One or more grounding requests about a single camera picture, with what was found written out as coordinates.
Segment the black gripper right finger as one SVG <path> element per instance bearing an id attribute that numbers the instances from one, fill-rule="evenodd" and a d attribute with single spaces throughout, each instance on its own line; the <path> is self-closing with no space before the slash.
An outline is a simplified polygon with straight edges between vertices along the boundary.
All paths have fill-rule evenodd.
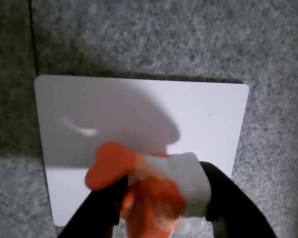
<path id="1" fill-rule="evenodd" d="M 219 168 L 200 162 L 211 187 L 206 220 L 215 238 L 275 238 L 266 217 Z"/>

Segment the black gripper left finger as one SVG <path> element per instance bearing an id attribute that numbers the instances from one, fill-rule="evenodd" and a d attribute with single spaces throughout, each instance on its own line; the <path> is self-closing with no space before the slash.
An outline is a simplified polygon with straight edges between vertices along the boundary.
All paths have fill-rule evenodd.
<path id="1" fill-rule="evenodd" d="M 122 199 L 128 185 L 123 177 L 109 187 L 92 191 L 80 205 L 60 238 L 111 238 L 119 224 Z"/>

